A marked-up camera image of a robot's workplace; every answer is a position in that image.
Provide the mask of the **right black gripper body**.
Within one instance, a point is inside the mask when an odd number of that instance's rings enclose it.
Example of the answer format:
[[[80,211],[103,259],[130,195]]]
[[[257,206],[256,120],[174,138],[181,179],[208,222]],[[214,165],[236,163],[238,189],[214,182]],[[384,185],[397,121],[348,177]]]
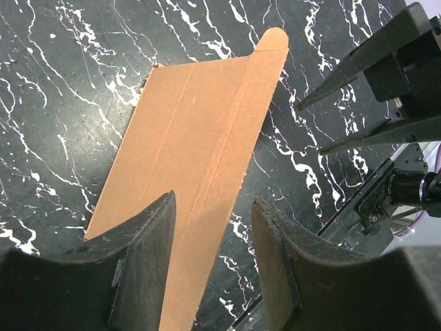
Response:
[[[412,2],[361,44],[363,74],[379,102],[398,99],[404,117],[440,114],[440,20]]]

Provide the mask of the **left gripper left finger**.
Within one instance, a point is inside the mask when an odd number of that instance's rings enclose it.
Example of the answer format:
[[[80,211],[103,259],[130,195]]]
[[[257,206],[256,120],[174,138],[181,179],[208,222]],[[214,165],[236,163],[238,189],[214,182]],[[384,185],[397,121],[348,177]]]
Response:
[[[1,246],[1,329],[157,330],[175,221],[167,192],[62,255]]]

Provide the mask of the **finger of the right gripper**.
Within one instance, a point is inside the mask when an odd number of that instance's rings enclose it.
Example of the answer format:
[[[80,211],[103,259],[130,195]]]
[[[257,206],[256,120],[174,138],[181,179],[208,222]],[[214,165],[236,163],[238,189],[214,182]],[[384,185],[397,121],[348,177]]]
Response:
[[[322,147],[320,154],[332,154],[362,146],[440,141],[440,117],[425,117],[380,123]]]
[[[359,73],[401,49],[425,32],[431,23],[422,6],[407,6],[379,31],[345,56],[325,80],[298,103],[303,110],[351,83]]]

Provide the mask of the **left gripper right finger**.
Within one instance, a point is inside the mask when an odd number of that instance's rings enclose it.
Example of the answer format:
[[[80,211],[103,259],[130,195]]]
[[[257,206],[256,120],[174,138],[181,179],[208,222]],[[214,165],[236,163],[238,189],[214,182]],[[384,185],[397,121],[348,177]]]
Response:
[[[270,330],[439,330],[440,248],[369,257],[334,245],[266,201],[252,234]]]

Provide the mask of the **cardboard box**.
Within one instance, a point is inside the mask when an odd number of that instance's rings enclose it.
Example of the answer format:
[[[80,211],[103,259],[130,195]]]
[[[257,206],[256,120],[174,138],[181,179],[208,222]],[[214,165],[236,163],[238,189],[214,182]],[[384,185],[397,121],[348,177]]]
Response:
[[[161,330],[190,330],[287,58],[270,28],[244,57],[157,66],[85,233],[93,239],[172,191],[176,225]]]

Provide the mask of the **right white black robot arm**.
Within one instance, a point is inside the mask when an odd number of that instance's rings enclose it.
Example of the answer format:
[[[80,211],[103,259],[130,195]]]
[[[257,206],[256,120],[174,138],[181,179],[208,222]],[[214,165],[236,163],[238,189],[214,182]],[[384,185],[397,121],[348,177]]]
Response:
[[[396,120],[381,122],[320,149],[331,154],[362,146],[440,140],[440,16],[429,18],[421,3],[401,10],[379,31],[345,56],[325,80],[301,102],[303,110],[363,74],[379,102],[397,101]],[[364,233],[395,221],[399,205],[410,214],[440,216],[440,171],[427,166],[390,164],[356,205]]]

